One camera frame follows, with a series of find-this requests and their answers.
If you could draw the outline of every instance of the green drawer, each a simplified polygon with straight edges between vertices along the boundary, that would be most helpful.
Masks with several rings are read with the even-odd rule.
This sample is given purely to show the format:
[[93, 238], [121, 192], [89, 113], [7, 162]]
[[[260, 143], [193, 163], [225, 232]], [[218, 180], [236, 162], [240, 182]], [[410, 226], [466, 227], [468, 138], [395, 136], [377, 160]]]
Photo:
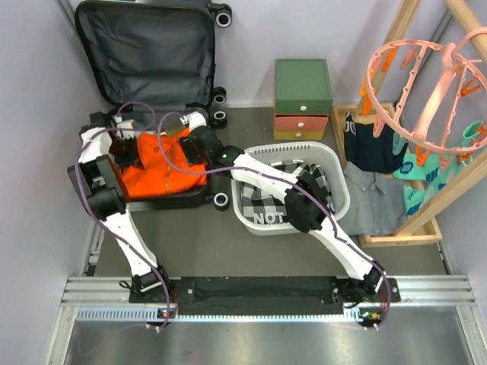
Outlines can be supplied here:
[[323, 115], [333, 104], [324, 59], [275, 61], [275, 114]]

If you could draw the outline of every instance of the suitcase wheel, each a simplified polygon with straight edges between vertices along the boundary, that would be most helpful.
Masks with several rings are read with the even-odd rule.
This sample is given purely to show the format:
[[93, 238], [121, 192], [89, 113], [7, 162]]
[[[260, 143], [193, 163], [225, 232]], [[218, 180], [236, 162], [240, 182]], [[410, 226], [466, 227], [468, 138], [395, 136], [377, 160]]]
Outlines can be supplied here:
[[226, 211], [230, 207], [230, 199], [224, 192], [219, 192], [213, 197], [213, 206], [219, 211]]
[[222, 105], [227, 102], [227, 91], [223, 87], [213, 89], [213, 103]]
[[216, 12], [215, 21], [220, 28], [226, 28], [231, 24], [231, 8], [226, 4], [222, 4], [222, 7]]
[[221, 110], [214, 112], [210, 121], [212, 128], [223, 129], [227, 126], [227, 113]]

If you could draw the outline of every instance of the drawer cabinet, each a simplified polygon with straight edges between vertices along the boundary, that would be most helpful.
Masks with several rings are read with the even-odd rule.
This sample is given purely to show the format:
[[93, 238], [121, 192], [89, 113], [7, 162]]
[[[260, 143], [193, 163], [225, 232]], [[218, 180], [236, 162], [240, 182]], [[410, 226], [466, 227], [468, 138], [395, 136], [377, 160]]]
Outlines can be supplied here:
[[326, 60], [275, 62], [274, 139], [321, 139], [332, 104]]

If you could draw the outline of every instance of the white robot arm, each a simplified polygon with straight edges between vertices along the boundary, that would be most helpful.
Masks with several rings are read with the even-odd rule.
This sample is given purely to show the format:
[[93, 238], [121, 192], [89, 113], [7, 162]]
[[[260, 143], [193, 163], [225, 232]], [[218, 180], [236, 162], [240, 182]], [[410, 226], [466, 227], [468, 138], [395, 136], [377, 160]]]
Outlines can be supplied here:
[[[309, 198], [293, 187], [300, 186], [326, 208], [326, 199], [320, 197], [320, 190], [314, 185], [316, 182], [311, 175], [284, 173], [259, 162], [239, 148], [224, 147], [200, 113], [184, 116], [181, 122], [190, 130], [189, 137], [180, 140], [190, 163], [206, 163], [212, 169], [226, 167], [225, 173], [230, 178], [270, 193], [285, 204], [289, 222], [299, 231], [316, 237], [340, 261], [349, 277], [355, 279], [362, 290], [369, 294], [378, 292], [383, 280], [377, 270], [377, 266], [380, 266], [352, 242], [331, 212], [326, 210], [327, 214], [324, 214]], [[123, 241], [118, 240], [130, 264], [132, 283], [135, 282], [138, 290], [144, 292], [158, 286], [158, 281], [146, 262], [158, 268], [164, 280], [169, 279], [133, 223], [127, 205], [128, 195], [108, 155], [112, 144], [110, 134], [103, 132], [95, 140], [92, 139], [99, 128], [88, 129], [81, 134], [83, 143], [90, 144], [79, 160], [84, 190], [97, 218], [144, 257], [145, 260], [142, 260]], [[80, 194], [74, 177], [74, 167], [68, 169], [68, 174]]]

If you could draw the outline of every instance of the black and white checkered cloth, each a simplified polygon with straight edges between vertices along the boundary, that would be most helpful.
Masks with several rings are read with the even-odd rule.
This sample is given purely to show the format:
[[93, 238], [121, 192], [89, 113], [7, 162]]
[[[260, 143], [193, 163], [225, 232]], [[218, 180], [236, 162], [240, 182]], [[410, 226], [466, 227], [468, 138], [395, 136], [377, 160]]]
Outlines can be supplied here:
[[[334, 212], [331, 191], [326, 185], [325, 173], [320, 165], [295, 160], [291, 163], [284, 163], [273, 167], [296, 176], [299, 176], [304, 170], [311, 173], [316, 179], [318, 186], [323, 188], [326, 193], [328, 208]], [[280, 224], [288, 222], [286, 208], [283, 203], [273, 198], [268, 192], [263, 192], [253, 185], [245, 182], [242, 185], [242, 214], [247, 220], [256, 224]]]

